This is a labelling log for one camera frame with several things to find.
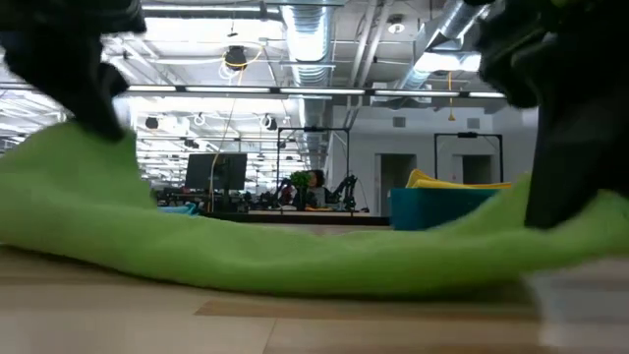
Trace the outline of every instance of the white wall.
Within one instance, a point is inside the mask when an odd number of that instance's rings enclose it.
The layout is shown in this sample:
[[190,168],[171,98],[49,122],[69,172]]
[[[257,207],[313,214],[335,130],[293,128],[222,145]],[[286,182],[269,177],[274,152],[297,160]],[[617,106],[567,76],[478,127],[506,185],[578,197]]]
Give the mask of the white wall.
[[[439,151],[439,178],[443,176],[443,178],[441,178],[443,180],[453,180],[452,176],[457,173],[457,171],[455,171],[455,165],[452,163],[453,158],[455,158],[454,156],[461,154],[497,153],[494,147],[485,139],[457,139],[455,137],[442,137],[439,138],[439,142],[440,144],[437,145]],[[357,208],[369,206],[372,211],[376,210],[375,203],[377,201],[377,197],[375,195],[375,156],[377,154],[414,154],[417,157],[417,168],[426,172],[430,176],[434,176],[433,151],[434,147],[432,143],[432,135],[417,135],[409,137],[352,134],[350,172],[361,180],[365,190],[365,195],[363,196],[361,185],[358,184],[356,186],[354,197],[356,199]],[[335,180],[333,181],[333,185],[337,185],[345,175],[343,173],[342,176],[339,176],[339,174],[334,173],[334,176]],[[454,180],[456,179],[458,179],[457,182],[460,182],[462,179],[461,175],[454,177]]]
[[533,170],[538,134],[538,111],[503,108],[493,115],[493,127],[504,141],[504,175],[507,181]]
[[[369,118],[361,126],[360,130],[353,130],[350,139],[350,173],[356,175],[362,182],[365,196],[361,184],[357,184],[355,189],[355,199],[357,208],[367,207],[375,210],[376,181],[375,181],[375,156],[379,153],[404,153],[414,154],[417,157],[417,168],[426,172],[430,176],[434,176],[434,157],[433,157],[433,133],[455,133],[466,132],[461,122],[448,126],[448,129],[440,130],[439,126],[452,123],[447,121],[447,115],[444,113],[436,113],[428,118],[417,117],[422,119],[422,130],[409,133],[408,130],[397,132],[395,129],[384,129],[384,122],[377,121],[374,113],[366,113]],[[474,110],[461,110],[457,118],[460,116],[482,116]],[[390,117],[383,119],[389,120],[386,124],[391,124]],[[407,123],[411,121],[411,117],[407,117]],[[490,124],[483,123],[485,129],[482,133],[496,133],[503,136],[503,168],[504,180],[516,181],[518,176],[524,172],[530,172],[533,168],[533,157],[535,153],[535,143],[537,135],[537,111],[518,111],[512,108],[504,108],[489,116]],[[479,138],[479,139],[460,139],[456,137],[440,137],[437,141],[437,151],[439,159],[439,179],[462,182],[461,155],[465,154],[488,154],[493,156],[492,179],[493,182],[499,181],[498,166],[498,142],[495,138]],[[332,139],[328,150],[329,157],[327,161],[328,168],[328,188],[333,189],[345,177],[345,151],[340,142],[336,138]]]
[[[334,106],[333,114],[335,126],[342,126],[345,119],[346,108]],[[481,128],[478,133],[490,133],[493,131],[492,116],[485,114],[482,108],[454,108],[454,121],[449,121],[449,108],[441,108],[434,111],[432,108],[403,108],[391,110],[380,107],[361,107],[359,110],[352,133],[356,134],[393,134],[393,135],[418,135],[431,133],[459,133],[467,132],[468,118],[479,118]],[[393,127],[393,117],[405,117],[406,127]]]

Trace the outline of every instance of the ceiling light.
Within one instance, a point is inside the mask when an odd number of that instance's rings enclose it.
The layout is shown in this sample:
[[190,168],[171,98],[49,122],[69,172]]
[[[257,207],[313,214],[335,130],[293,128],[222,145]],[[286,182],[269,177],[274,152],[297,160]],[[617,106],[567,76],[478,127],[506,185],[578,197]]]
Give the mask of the ceiling light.
[[404,24],[402,24],[402,20],[404,20],[404,17],[402,15],[391,15],[387,21],[387,23],[389,24],[389,33],[397,34],[404,31],[405,27]]
[[0,83],[0,89],[34,89],[29,84],[23,83]]
[[245,47],[234,45],[223,54],[223,62],[225,66],[233,72],[240,72],[247,69],[247,56],[245,55]]
[[334,63],[321,63],[321,62],[300,62],[300,61],[280,61],[279,66],[289,67],[317,67],[317,68],[336,68]]
[[6,124],[6,123],[0,123],[0,130],[8,130],[8,131],[17,132],[17,133],[27,133],[26,130],[20,127],[16,127],[14,125]]
[[277,130],[275,118],[271,117],[268,113],[264,114],[264,117],[259,120],[259,125],[266,128],[267,131],[273,132]]
[[177,88],[173,86],[160,86],[160,85],[133,85],[130,86],[129,91],[176,91]]
[[504,94],[500,92],[470,92],[473,98],[504,98]]
[[365,94],[364,89],[358,88],[281,88],[280,92],[287,94]]
[[149,129],[157,129],[159,128],[159,121],[155,117],[148,117],[144,122],[147,128]]
[[481,54],[470,54],[461,60],[460,69],[467,72],[478,72],[481,68]]
[[215,93],[270,93],[269,88],[234,88],[234,87],[186,87],[189,92]]
[[[142,5],[143,10],[148,11],[229,11],[234,13],[259,11],[259,7],[254,6],[203,6],[203,5]],[[278,9],[266,9],[268,13],[277,14]]]
[[199,113],[198,116],[195,116],[194,122],[198,127],[203,126],[205,125],[205,117],[203,117],[202,113]]
[[411,97],[456,97],[459,92],[450,91],[422,91],[422,90],[399,90],[399,89],[377,89],[375,95],[387,96],[411,96]]
[[460,67],[459,58],[454,54],[424,53],[413,68],[432,73],[439,70],[457,71]]

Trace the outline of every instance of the silver duct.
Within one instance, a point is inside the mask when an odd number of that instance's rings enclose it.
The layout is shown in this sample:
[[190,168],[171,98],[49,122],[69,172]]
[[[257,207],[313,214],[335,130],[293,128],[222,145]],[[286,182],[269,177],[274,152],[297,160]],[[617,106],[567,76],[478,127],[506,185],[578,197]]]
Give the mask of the silver duct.
[[[443,14],[439,17],[436,33],[424,50],[449,40],[461,38],[487,7],[488,5],[468,5],[463,0],[448,0],[443,7]],[[397,89],[420,89],[430,74],[430,72],[417,71],[414,66],[397,85]]]
[[[286,41],[291,60],[296,62],[325,62],[330,59],[332,39],[331,7],[282,6],[286,24]],[[293,66],[293,78],[298,87],[328,87],[331,69],[314,65]],[[304,127],[323,127],[326,101],[324,99],[300,100],[300,119]],[[322,168],[321,140],[316,134],[305,134],[312,169]]]

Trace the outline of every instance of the wooden floor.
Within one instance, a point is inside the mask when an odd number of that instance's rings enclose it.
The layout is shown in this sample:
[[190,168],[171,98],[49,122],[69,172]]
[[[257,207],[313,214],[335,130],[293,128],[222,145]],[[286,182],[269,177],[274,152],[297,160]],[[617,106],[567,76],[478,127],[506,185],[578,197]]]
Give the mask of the wooden floor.
[[0,247],[0,353],[629,353],[627,263],[560,279],[533,281],[549,294],[542,315],[508,304],[227,294]]

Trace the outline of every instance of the green towel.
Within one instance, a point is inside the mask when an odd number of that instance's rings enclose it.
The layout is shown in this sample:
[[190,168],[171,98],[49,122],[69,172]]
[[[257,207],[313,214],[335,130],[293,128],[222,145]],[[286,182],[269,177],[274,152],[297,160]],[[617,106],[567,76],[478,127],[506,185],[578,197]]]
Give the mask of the green towel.
[[323,238],[158,210],[132,134],[112,145],[60,124],[7,152],[0,172],[0,242],[200,287],[425,296],[629,251],[629,202],[605,191],[553,230],[525,229],[528,180],[431,231]]

